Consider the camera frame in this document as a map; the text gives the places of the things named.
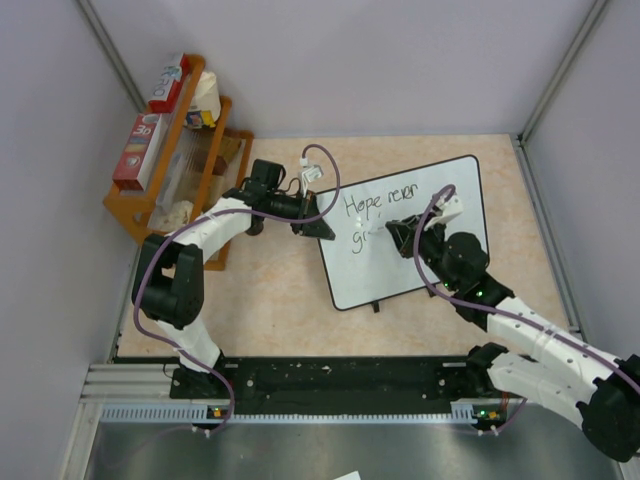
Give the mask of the white whiteboard black frame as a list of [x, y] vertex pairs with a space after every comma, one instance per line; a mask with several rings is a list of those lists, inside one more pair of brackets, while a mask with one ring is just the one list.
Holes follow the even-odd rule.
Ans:
[[398, 254], [389, 232], [367, 231], [391, 220], [423, 213], [432, 196], [448, 184], [456, 187], [464, 210], [447, 223], [445, 234], [473, 233], [487, 250], [480, 165], [473, 155], [340, 188], [337, 203], [323, 217], [335, 239], [319, 242], [336, 309], [349, 310], [425, 286], [414, 262]]

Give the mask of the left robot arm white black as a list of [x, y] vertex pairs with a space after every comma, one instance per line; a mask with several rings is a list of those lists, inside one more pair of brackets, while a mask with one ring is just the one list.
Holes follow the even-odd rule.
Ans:
[[227, 374], [216, 366], [220, 348], [204, 326], [204, 266], [231, 239], [262, 232], [264, 221], [291, 226], [294, 234], [333, 240], [335, 233], [323, 219], [336, 201], [320, 210], [309, 184], [323, 176], [319, 165], [301, 159], [298, 190], [281, 189], [285, 168], [257, 160], [250, 175], [192, 223], [167, 235], [151, 234], [143, 242], [136, 270], [132, 303], [134, 325], [146, 336], [174, 348], [183, 367], [193, 371], [192, 384], [205, 396], [226, 387]]

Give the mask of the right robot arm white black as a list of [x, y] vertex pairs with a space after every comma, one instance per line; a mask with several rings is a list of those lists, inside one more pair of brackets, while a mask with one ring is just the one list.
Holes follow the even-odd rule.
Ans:
[[425, 227], [418, 216], [385, 228], [401, 257], [435, 273], [460, 317], [525, 352], [524, 360], [498, 345], [470, 353], [476, 364], [466, 380], [474, 393], [498, 389], [530, 399], [576, 425], [607, 457], [638, 456], [638, 355], [599, 350], [536, 314], [488, 273], [489, 256], [474, 234], [446, 235], [444, 225]]

